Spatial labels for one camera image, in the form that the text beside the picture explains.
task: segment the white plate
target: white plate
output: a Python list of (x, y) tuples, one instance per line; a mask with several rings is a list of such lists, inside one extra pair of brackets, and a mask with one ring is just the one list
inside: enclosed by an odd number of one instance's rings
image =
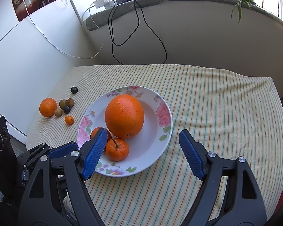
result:
[(129, 176), (151, 166), (168, 146), (173, 129), (170, 108), (158, 93), (146, 87), (122, 87), (102, 95), (89, 105), (79, 125), (77, 141), (79, 148), (90, 140), (93, 129), (107, 128), (106, 107), (120, 94), (130, 94), (140, 101), (145, 120), (141, 132), (135, 137), (126, 139), (129, 144), (129, 154), (124, 160), (112, 161), (105, 153), (102, 154), (95, 170), (106, 176)]

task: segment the dark blue fruit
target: dark blue fruit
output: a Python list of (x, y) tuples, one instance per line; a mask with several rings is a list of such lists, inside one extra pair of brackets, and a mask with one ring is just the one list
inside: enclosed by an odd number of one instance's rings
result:
[(78, 88), (77, 87), (72, 87), (71, 88), (71, 93), (76, 94), (78, 92)]
[(63, 107), (63, 110), (64, 110), (64, 113), (65, 113), (65, 114), (68, 114), (68, 113), (70, 112), (71, 108), (70, 108), (69, 106), (65, 105), (65, 106)]

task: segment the blue gripper pad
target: blue gripper pad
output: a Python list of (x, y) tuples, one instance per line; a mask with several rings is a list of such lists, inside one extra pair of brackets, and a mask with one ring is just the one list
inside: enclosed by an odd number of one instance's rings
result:
[[(82, 152), (81, 159), (85, 159), (83, 172), (81, 173), (85, 180), (89, 179), (93, 174), (107, 143), (107, 131), (105, 129), (102, 129), (102, 132), (99, 136), (98, 133), (99, 131), (97, 131), (95, 137), (92, 140), (86, 141), (80, 149), (80, 151)], [(88, 148), (87, 145), (90, 145), (92, 147), (86, 157), (84, 157), (83, 152), (86, 150), (85, 147)]]
[(193, 147), (189, 138), (187, 137), (184, 130), (179, 133), (179, 144), (186, 157), (186, 160), (189, 163), (189, 166), (192, 170), (192, 173), (203, 181), (205, 173), (203, 172), (203, 160), (198, 155), (197, 151)]
[(74, 150), (78, 150), (78, 145), (76, 142), (69, 142), (67, 144), (64, 144), (58, 148), (52, 149), (48, 152), (48, 156), (50, 159), (59, 158), (63, 156), (67, 156), (69, 153), (71, 153)]

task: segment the screw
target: screw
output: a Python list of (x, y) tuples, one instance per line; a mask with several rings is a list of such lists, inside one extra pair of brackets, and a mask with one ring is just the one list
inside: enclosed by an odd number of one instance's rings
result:
[(71, 156), (78, 156), (79, 155), (79, 152), (77, 150), (71, 152)]
[(214, 152), (214, 151), (209, 151), (208, 152), (208, 156), (209, 157), (215, 157), (217, 154), (216, 154), (216, 152)]
[(47, 160), (47, 155), (42, 155), (40, 158), (41, 161), (46, 161)]
[(240, 162), (246, 162), (245, 158), (243, 156), (239, 156), (238, 161)]

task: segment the striped tablecloth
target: striped tablecloth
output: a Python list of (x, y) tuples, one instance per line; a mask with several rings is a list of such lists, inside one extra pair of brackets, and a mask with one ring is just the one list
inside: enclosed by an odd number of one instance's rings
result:
[[(163, 96), (174, 128), (166, 151), (148, 169), (122, 178), (95, 172), (86, 181), (106, 225), (180, 225), (200, 188), (179, 146), (182, 129), (223, 158), (244, 156), (259, 184), (267, 216), (272, 215), (283, 187), (283, 109), (269, 77), (188, 65), (76, 67), (49, 96), (57, 102), (67, 99), (71, 86), (77, 86), (71, 112), (76, 122), (68, 127), (63, 118), (38, 113), (27, 149), (43, 142), (58, 147), (76, 141), (79, 120), (89, 104), (109, 90), (128, 85), (145, 86)], [(211, 218), (219, 213), (225, 184), (223, 179)], [(65, 203), (71, 208), (68, 198)]]

